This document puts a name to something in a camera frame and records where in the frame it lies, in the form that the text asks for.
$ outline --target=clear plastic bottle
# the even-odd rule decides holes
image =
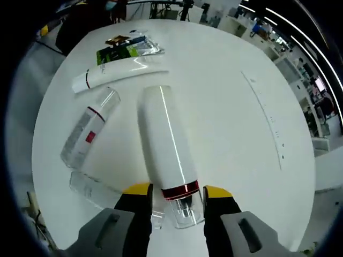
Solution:
[[[67,167],[78,169],[82,166],[92,142],[119,103],[117,91],[107,87],[96,102],[86,108],[61,152],[61,158]]]

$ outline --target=black cable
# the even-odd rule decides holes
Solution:
[[[45,46],[45,47],[49,48],[50,50],[52,50],[52,51],[54,51],[54,52],[56,52],[56,53],[58,53],[60,55],[66,56],[62,52],[55,50],[54,48],[48,46],[47,44],[45,44],[45,43],[43,43],[43,42],[41,42],[39,40],[35,40],[35,42],[38,43],[38,44],[41,44],[42,46]]]
[[[36,233],[37,233],[37,240],[39,240],[39,233],[38,233],[38,218],[41,215],[41,210],[38,210],[38,214],[36,218],[34,219],[34,225],[36,227]]]

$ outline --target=white round table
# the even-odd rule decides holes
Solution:
[[[95,140],[83,172],[123,190],[148,181],[137,124],[137,99],[151,85],[170,85],[189,140],[200,186],[231,191],[296,250],[307,227],[315,188],[309,130],[287,81],[268,57],[226,32],[189,22],[140,20],[89,33],[55,74],[41,104],[32,170],[43,218],[59,248],[100,210],[69,188],[63,145],[102,87],[75,95],[72,78],[96,65],[105,40],[133,29],[165,48],[169,73],[109,83],[121,104]],[[148,256],[207,256],[203,224],[153,230]]]

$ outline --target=white bottle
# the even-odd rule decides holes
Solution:
[[[150,179],[169,201],[175,227],[187,228],[203,221],[195,166],[169,86],[144,89],[138,124]]]

